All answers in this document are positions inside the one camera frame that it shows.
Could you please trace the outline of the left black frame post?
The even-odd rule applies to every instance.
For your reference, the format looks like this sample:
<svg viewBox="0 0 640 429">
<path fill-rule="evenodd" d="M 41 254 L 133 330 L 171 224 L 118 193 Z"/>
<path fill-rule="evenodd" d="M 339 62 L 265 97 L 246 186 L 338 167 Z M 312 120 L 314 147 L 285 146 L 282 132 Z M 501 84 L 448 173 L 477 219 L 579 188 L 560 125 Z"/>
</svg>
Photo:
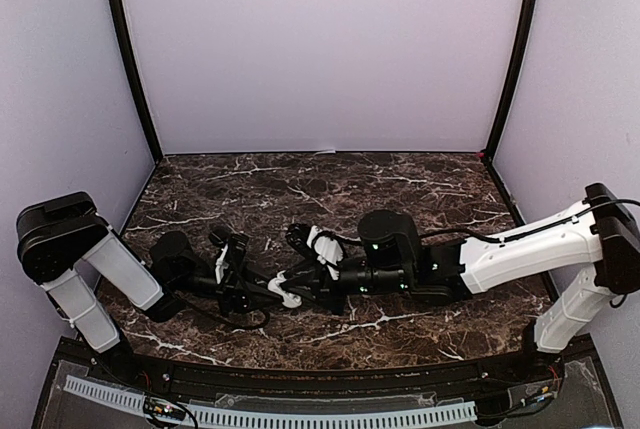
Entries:
<svg viewBox="0 0 640 429">
<path fill-rule="evenodd" d="M 144 93 L 134 48 L 129 33 L 123 0 L 108 0 L 114 32 L 124 67 L 136 114 L 141 125 L 147 147 L 155 164 L 163 159 L 161 144 L 152 121 L 151 111 Z"/>
</svg>

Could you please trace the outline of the black frame post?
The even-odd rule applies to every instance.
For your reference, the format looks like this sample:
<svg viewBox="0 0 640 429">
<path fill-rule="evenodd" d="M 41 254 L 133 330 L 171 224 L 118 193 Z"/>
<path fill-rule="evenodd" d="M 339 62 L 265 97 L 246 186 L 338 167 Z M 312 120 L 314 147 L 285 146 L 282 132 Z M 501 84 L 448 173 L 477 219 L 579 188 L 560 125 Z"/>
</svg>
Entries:
<svg viewBox="0 0 640 429">
<path fill-rule="evenodd" d="M 152 121 L 151 111 L 144 93 L 134 48 L 129 33 L 123 0 L 108 0 L 114 32 L 124 67 L 136 114 L 141 125 L 147 147 L 155 164 L 163 159 L 161 144 Z"/>
<path fill-rule="evenodd" d="M 515 97 L 529 40 L 537 0 L 522 0 L 511 56 L 486 147 L 482 150 L 485 165 L 491 165 L 497 154 L 509 112 Z"/>
</svg>

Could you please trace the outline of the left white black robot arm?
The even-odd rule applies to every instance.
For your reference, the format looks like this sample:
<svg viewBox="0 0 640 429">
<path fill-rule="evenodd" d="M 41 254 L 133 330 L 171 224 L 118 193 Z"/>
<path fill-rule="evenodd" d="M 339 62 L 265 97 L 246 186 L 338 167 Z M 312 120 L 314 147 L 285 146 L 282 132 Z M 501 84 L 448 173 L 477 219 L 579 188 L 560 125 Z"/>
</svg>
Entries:
<svg viewBox="0 0 640 429">
<path fill-rule="evenodd" d="M 78 262 L 97 270 L 130 303 L 154 322 L 172 319 L 189 302 L 185 291 L 218 300 L 215 320 L 233 329 L 239 324 L 228 314 L 257 311 L 265 327 L 270 315 L 258 297 L 267 293 L 242 275 L 241 239 L 233 236 L 223 246 L 216 266 L 193 249 L 187 236 L 171 231 L 151 248 L 145 264 L 97 211 L 85 192 L 40 202 L 23 209 L 16 220 L 17 256 L 24 273 L 41 287 L 86 344 L 103 356 L 101 366 L 120 385 L 141 376 L 140 361 L 130 355 L 130 344 L 114 319 L 76 271 Z"/>
</svg>

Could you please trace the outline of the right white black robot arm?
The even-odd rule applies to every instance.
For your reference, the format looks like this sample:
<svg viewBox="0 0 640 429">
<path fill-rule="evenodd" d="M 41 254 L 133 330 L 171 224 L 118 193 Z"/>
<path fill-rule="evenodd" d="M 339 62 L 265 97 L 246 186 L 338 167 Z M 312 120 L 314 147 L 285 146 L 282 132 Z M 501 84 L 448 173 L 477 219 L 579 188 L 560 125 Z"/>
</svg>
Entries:
<svg viewBox="0 0 640 429">
<path fill-rule="evenodd" d="M 288 308 L 308 300 L 336 315 L 352 294 L 406 293 L 429 306 L 445 306 L 507 282 L 580 265 L 581 271 L 554 305 L 525 331 L 525 349 L 510 362 L 521 383 L 534 381 L 549 365 L 549 354 L 570 340 L 618 296 L 639 289 L 639 227 L 630 199 L 617 198 L 604 184 L 586 187 L 583 200 L 546 219 L 491 236 L 467 228 L 455 240 L 425 245 L 406 213 L 375 210 L 357 226 L 349 257 L 348 240 L 303 224 L 289 227 L 288 243 L 302 261 L 268 283 Z"/>
</svg>

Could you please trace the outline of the right black frame post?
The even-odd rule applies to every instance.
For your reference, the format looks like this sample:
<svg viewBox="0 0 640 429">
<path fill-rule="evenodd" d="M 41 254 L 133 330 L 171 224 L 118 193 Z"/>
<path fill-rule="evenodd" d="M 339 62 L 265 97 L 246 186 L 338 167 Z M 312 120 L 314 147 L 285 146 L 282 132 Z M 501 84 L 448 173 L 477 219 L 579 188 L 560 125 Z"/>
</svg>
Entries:
<svg viewBox="0 0 640 429">
<path fill-rule="evenodd" d="M 497 154 L 509 112 L 515 97 L 529 40 L 537 0 L 522 0 L 511 56 L 486 147 L 482 150 L 485 165 L 491 165 Z"/>
</svg>

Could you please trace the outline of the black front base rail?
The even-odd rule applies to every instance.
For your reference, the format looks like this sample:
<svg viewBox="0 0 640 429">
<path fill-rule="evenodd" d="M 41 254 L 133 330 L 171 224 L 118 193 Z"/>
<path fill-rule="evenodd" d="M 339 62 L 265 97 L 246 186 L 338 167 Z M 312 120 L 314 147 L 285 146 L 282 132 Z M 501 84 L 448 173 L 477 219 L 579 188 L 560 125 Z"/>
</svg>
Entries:
<svg viewBox="0 0 640 429">
<path fill-rule="evenodd" d="M 373 396 L 435 392 L 440 396 L 497 393 L 519 382 L 507 370 L 522 362 L 520 353 L 507 353 L 463 362 L 391 369 L 284 371 L 215 366 L 138 355 L 152 389 L 186 399 L 218 393 L 260 396 Z"/>
</svg>

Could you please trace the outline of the black round charging case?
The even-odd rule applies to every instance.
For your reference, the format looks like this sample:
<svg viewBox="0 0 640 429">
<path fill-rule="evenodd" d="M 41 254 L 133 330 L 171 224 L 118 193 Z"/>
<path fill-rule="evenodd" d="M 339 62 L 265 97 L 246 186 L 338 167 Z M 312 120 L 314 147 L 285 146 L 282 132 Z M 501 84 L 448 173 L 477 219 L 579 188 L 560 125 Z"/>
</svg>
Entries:
<svg viewBox="0 0 640 429">
<path fill-rule="evenodd" d="M 208 234 L 208 239 L 215 247 L 224 247 L 231 236 L 231 232 L 223 227 L 215 227 Z"/>
</svg>

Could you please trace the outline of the white oval charging case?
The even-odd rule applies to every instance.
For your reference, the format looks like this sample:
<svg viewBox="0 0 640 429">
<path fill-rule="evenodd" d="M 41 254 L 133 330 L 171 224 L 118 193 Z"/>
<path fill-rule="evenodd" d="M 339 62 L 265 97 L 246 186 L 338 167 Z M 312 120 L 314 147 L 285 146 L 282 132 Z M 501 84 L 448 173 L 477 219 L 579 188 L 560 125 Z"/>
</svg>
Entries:
<svg viewBox="0 0 640 429">
<path fill-rule="evenodd" d="M 287 279 L 283 271 L 276 274 L 275 277 L 269 280 L 267 288 L 270 292 L 276 294 L 282 299 L 281 304 L 287 309 L 296 309 L 302 305 L 302 299 L 299 295 L 288 292 L 282 288 L 282 284 Z"/>
</svg>

